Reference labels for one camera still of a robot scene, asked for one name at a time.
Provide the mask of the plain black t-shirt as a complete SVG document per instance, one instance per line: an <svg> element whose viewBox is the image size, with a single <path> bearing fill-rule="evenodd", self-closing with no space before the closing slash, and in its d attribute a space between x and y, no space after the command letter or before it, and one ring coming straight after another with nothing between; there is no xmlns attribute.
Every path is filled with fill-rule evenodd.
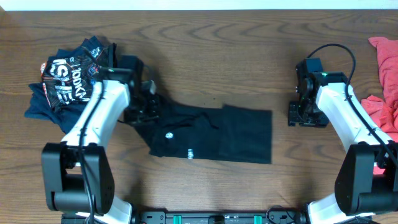
<svg viewBox="0 0 398 224"><path fill-rule="evenodd" d="M257 164L272 160L269 110L200 108L161 100L159 118L135 130L157 157Z"/></svg>

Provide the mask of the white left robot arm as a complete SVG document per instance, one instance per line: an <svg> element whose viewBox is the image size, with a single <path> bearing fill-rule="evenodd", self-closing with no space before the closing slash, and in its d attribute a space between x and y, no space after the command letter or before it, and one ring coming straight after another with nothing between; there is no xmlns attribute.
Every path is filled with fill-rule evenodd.
<svg viewBox="0 0 398 224"><path fill-rule="evenodd" d="M71 214L78 223L135 223L134 207L114 193L106 149L119 117L133 123L152 118L156 84L126 68L101 68L78 121L59 143L41 153L49 210Z"/></svg>

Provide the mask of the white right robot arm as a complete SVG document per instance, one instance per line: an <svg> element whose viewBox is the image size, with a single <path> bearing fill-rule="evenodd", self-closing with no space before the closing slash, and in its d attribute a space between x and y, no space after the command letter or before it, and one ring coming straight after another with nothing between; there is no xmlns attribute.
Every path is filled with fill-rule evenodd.
<svg viewBox="0 0 398 224"><path fill-rule="evenodd" d="M397 211L397 143L366 114L342 72L297 72L288 124L331 124L346 155L331 195L310 202L309 223L348 223Z"/></svg>

